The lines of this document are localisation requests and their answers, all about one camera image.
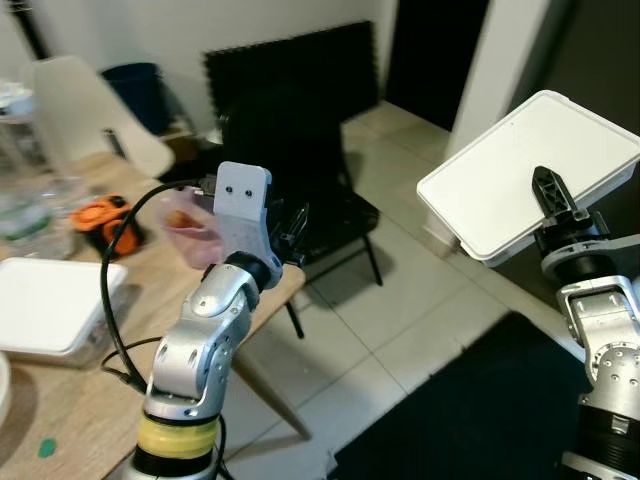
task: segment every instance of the white wall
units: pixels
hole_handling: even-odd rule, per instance
[[[0,8],[0,78],[18,80],[22,67],[29,61],[13,19]]]
[[[492,0],[453,125],[452,155],[497,120],[513,98],[551,0]]]
[[[199,131],[214,125],[202,53],[320,30],[357,20],[381,25],[388,64],[396,0],[33,0],[57,54],[94,68],[151,61]]]

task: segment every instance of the white floor tile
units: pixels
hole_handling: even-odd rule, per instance
[[[474,260],[461,252],[455,252],[447,255],[445,260],[450,265],[453,265],[455,269],[464,273],[467,278],[470,278],[471,280],[480,278],[490,270],[490,268],[486,267],[482,262]]]
[[[243,480],[318,480],[335,453],[404,397],[398,384],[370,356],[299,409],[314,437],[304,442],[278,424],[227,465]]]
[[[317,297],[317,294],[309,285],[307,285],[298,293],[296,293],[296,295],[291,300],[291,303],[293,304],[296,311],[301,312],[315,302],[315,297]]]
[[[423,228],[426,209],[416,194],[416,184],[417,182],[410,180],[389,189],[386,195],[376,193],[372,195],[373,203],[411,237],[440,256],[426,239],[427,232]]]
[[[450,135],[447,130],[423,120],[395,131],[386,138],[439,165],[445,160]]]
[[[458,356],[463,346],[482,336],[506,311],[493,297],[469,285],[375,355],[406,391],[412,391]]]
[[[300,405],[362,361],[369,351],[317,294],[299,311],[300,340],[281,310],[243,346],[293,405]]]
[[[382,101],[380,105],[356,117],[356,120],[381,134],[396,132],[424,120],[400,107]]]
[[[375,350],[469,280],[384,216],[371,239],[383,287],[374,283],[366,256],[351,260],[313,286]]]
[[[347,154],[380,137],[380,133],[357,119],[343,123],[341,128],[342,147]]]
[[[415,192],[418,181],[435,168],[427,160],[384,138],[352,152],[347,156],[347,166],[356,192],[374,205],[379,198],[393,195],[393,190],[400,185],[413,183]]]
[[[571,338],[562,314],[529,292],[493,270],[479,276],[475,282],[511,310],[522,313],[540,330],[553,338],[577,359],[584,361],[584,350]]]
[[[316,275],[324,272],[328,268],[335,266],[336,263],[344,260],[349,255],[357,252],[358,250],[362,250],[363,247],[364,242],[361,239],[358,239],[355,242],[345,245],[340,250],[327,255],[323,259],[312,263],[311,265],[305,265],[303,270],[307,275],[307,281],[312,280]]]
[[[249,445],[280,420],[233,372],[229,376],[222,414],[227,422],[228,452]]]
[[[463,271],[461,268],[450,261],[450,257],[455,254],[455,251],[452,249],[457,248],[455,245],[444,243],[438,237],[433,235],[430,230],[427,230],[424,223],[420,226],[419,229],[413,228],[413,230],[407,230],[407,232],[417,241],[419,241],[431,253],[438,256],[438,258],[445,260],[449,265],[469,278],[469,275],[467,275],[465,271]]]

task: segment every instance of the white tray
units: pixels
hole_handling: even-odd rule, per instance
[[[0,350],[67,357],[104,321],[100,264],[9,258],[0,263]],[[109,265],[109,292],[127,269]]]
[[[536,166],[559,173],[586,207],[631,178],[640,138],[551,91],[535,94],[418,183],[418,195],[476,260],[530,244],[544,215]]]

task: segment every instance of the doorway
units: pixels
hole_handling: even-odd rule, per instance
[[[398,0],[385,98],[451,131],[488,0]]]

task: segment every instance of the blue trash bin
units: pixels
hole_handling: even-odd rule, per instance
[[[119,65],[103,71],[102,76],[147,130],[154,135],[167,130],[171,119],[156,64]]]

